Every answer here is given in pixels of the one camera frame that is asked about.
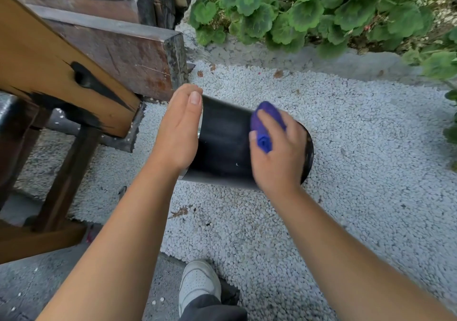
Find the person's right arm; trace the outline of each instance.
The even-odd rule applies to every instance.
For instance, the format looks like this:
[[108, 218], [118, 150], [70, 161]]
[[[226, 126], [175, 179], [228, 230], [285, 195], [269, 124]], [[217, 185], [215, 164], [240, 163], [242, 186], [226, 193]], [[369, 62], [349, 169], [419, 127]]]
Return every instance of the person's right arm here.
[[273, 150], [250, 134], [254, 179], [283, 219], [319, 288], [343, 321], [456, 321], [446, 307], [338, 225], [300, 186], [306, 132], [282, 113], [285, 133], [263, 111]]

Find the forearm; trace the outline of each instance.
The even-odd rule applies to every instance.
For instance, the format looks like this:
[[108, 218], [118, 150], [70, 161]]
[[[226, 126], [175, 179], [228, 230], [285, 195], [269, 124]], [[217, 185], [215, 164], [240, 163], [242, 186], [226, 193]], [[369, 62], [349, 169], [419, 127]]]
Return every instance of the forearm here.
[[300, 254], [341, 320], [456, 320], [431, 295], [347, 233], [304, 191], [276, 204]]
[[39, 321], [141, 319], [177, 177], [150, 157]]

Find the person's left hand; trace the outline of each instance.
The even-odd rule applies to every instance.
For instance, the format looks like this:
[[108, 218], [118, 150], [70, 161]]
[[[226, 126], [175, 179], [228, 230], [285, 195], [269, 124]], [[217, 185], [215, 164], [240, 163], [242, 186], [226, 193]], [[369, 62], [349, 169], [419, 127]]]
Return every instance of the person's left hand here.
[[197, 153], [202, 93], [197, 85], [179, 87], [160, 123], [151, 157], [165, 163], [172, 171], [179, 172], [189, 167]]

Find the person's left arm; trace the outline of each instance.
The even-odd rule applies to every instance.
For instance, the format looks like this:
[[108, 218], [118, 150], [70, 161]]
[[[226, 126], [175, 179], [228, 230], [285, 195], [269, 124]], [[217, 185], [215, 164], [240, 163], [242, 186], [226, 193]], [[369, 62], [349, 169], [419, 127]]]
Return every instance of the person's left arm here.
[[153, 151], [37, 321], [142, 318], [180, 170], [197, 152], [202, 90], [176, 90]]

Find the white shoe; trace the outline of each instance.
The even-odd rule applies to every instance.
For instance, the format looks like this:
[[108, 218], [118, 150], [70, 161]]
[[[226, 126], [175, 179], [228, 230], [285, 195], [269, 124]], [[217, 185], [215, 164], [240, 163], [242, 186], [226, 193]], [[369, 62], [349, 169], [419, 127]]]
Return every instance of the white shoe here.
[[182, 274], [179, 288], [179, 317], [186, 306], [201, 295], [221, 300], [221, 283], [214, 269], [204, 260], [190, 262]]

